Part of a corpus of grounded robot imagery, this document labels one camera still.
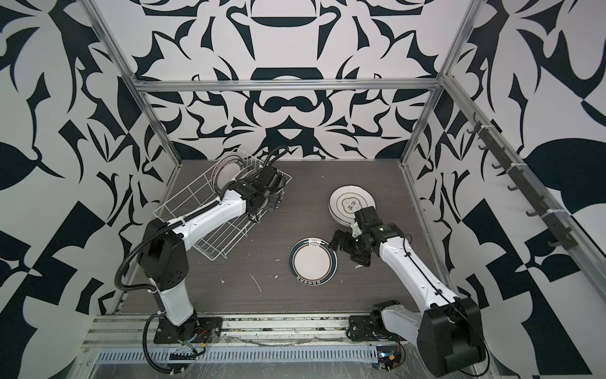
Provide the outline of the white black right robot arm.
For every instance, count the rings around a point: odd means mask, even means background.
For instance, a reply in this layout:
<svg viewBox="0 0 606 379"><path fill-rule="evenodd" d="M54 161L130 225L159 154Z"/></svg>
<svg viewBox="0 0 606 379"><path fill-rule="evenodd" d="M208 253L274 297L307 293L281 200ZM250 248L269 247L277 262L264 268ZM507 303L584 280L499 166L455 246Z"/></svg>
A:
<svg viewBox="0 0 606 379"><path fill-rule="evenodd" d="M389 301L376 305L371 316L380 331L412 343L433 376L491 363L478 304L444 284L414 252L407 235L383 222L375 208L356 211L350 229L334 232L329 246L364 267L377 256L396 274L418 311Z"/></svg>

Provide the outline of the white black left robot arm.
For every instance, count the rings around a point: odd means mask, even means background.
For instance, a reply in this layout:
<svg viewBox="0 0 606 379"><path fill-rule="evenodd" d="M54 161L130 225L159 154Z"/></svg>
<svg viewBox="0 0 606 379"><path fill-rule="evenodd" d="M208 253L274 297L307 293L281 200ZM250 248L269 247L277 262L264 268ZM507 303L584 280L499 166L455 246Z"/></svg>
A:
<svg viewBox="0 0 606 379"><path fill-rule="evenodd" d="M224 156L187 186L189 200L197 207L150 221L142 241L119 265L115 287L152 294L159 307L160 327L171 340L191 342L200 327L186 287L188 252L204 246L203 254L213 260L221 253L213 240L218 232L240 240L247 227L277 210L289 177L275 163L288 151L280 145L264 160L237 152Z"/></svg>

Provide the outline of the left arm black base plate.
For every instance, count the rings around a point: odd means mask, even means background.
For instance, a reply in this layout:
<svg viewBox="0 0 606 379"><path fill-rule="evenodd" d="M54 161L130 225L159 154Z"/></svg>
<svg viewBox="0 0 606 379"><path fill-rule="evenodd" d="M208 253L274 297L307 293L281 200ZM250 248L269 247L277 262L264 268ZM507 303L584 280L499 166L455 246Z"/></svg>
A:
<svg viewBox="0 0 606 379"><path fill-rule="evenodd" d="M155 344L179 344L188 340L192 344L210 343L222 334L222 317L198 317L187 320L184 325L174 326L162 316L155 328L153 342Z"/></svg>

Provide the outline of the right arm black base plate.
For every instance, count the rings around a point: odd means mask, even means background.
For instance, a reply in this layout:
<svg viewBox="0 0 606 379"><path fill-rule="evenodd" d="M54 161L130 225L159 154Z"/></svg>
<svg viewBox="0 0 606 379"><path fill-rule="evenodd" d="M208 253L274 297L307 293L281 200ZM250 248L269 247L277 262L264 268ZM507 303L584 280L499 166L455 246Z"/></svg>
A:
<svg viewBox="0 0 606 379"><path fill-rule="evenodd" d="M351 341L392 340L392 334L386 330L383 322L371 314L352 315L348 318L346 336Z"/></svg>

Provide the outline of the green cloud pattern plate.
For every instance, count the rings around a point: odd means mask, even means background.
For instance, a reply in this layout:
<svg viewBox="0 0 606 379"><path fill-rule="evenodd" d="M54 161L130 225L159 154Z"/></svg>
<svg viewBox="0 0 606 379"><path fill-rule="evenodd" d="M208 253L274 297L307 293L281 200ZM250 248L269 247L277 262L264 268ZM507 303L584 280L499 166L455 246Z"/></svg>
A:
<svg viewBox="0 0 606 379"><path fill-rule="evenodd" d="M373 196L360 186L342 186L329 198L329 209L343 219L353 218L362 208L375 207Z"/></svg>

